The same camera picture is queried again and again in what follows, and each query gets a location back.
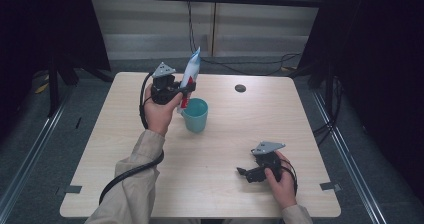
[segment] black curtain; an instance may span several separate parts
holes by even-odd
[[[47,70],[52,56],[59,70],[110,70],[91,0],[0,0],[2,130],[18,111],[33,74]]]
[[[339,76],[364,127],[424,203],[424,0],[324,0],[299,69]]]

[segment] teal cup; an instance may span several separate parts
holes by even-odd
[[[194,133],[202,132],[208,117],[208,104],[200,98],[191,98],[188,106],[181,112],[186,127]]]

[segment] floor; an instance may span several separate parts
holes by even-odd
[[[184,69],[187,62],[184,58],[112,61],[112,72],[107,74],[114,76],[120,71],[151,71],[161,61],[178,72]],[[273,76],[286,76],[290,67],[296,67],[299,56],[284,61],[282,65],[281,57],[223,57],[213,61],[214,64],[202,62],[200,73],[272,73]],[[84,70],[76,71],[80,78],[77,86],[60,84],[64,102],[57,120],[53,122],[46,118],[49,90],[34,94],[43,80],[42,77],[36,78],[9,135],[1,140],[0,207],[6,208],[2,210],[0,223],[84,222],[84,219],[60,216],[63,194],[58,190],[69,185],[111,84],[100,81]],[[310,90],[308,76],[297,77],[294,81],[311,129],[317,130],[325,124],[319,108],[319,97],[323,95],[324,88]],[[51,125],[52,129],[43,142],[37,142],[46,124]],[[328,135],[320,145],[320,152],[330,179],[337,187],[342,214],[334,219],[315,218],[314,223],[424,223],[423,205],[401,175],[381,155],[372,138],[363,131],[346,96],[342,96],[336,126],[344,144],[335,141],[336,134]],[[317,136],[317,143],[325,133]],[[38,150],[31,149],[37,145]],[[30,152],[36,153],[36,157],[31,159],[31,165],[25,166],[23,164],[29,162],[27,155]]]

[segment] gray carpet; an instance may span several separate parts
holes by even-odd
[[[280,57],[270,58],[217,58],[222,62],[274,62]],[[114,76],[121,71],[152,71],[164,61],[182,72],[186,59],[114,61],[111,63]],[[297,65],[299,57],[284,62],[284,66]],[[244,74],[266,75],[280,69],[279,63],[271,64],[230,64],[230,68]],[[203,62],[201,73],[239,75],[220,64]],[[77,70],[80,82],[76,87],[61,84],[61,93],[72,92],[70,100],[57,124],[49,142],[43,150],[37,164],[19,196],[7,223],[83,223],[84,219],[66,219],[60,216],[59,208],[63,196],[57,195],[59,187],[67,186],[78,165],[81,154],[91,134],[97,116],[101,110],[107,92],[111,86],[83,70]],[[278,71],[273,76],[285,76],[288,72]],[[312,130],[322,126],[324,121],[307,86],[308,77],[295,78],[295,84],[305,108]],[[10,135],[2,140],[0,146],[0,193],[5,189],[17,171],[26,153],[31,148],[41,130],[48,113],[48,91],[28,95],[16,125]],[[367,136],[349,105],[346,97],[342,100],[337,126],[342,132],[366,182],[382,207],[387,223],[424,223],[424,208],[411,193],[408,185],[394,168],[380,154],[372,138]],[[372,223],[350,175],[341,159],[331,137],[320,146],[327,171],[333,183],[342,190],[337,197],[342,214],[334,219],[314,219],[314,223]]]

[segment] aluminum rail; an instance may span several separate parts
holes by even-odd
[[[322,98],[321,94],[317,92],[313,92],[313,95],[321,115],[324,118],[324,121],[328,123],[330,118],[326,112],[324,99]],[[346,142],[343,139],[342,134],[336,126],[332,127],[331,135],[372,222],[375,224],[386,224],[387,222],[384,218],[380,205],[374,198],[374,195],[372,194],[371,189],[368,187],[368,184],[365,182],[358,166],[356,165],[355,160],[353,159],[352,154],[349,151],[349,148],[347,147]]]
[[[67,90],[62,103],[59,105],[56,112],[52,117],[49,117],[44,124],[43,129],[32,145],[31,150],[20,166],[19,170],[13,177],[12,182],[7,187],[6,191],[2,194],[0,199],[0,224],[6,223],[19,195],[21,194],[25,183],[27,182],[31,171],[41,156],[47,142],[50,139],[53,130],[55,129],[60,117],[62,116],[66,102],[68,102],[73,90]]]

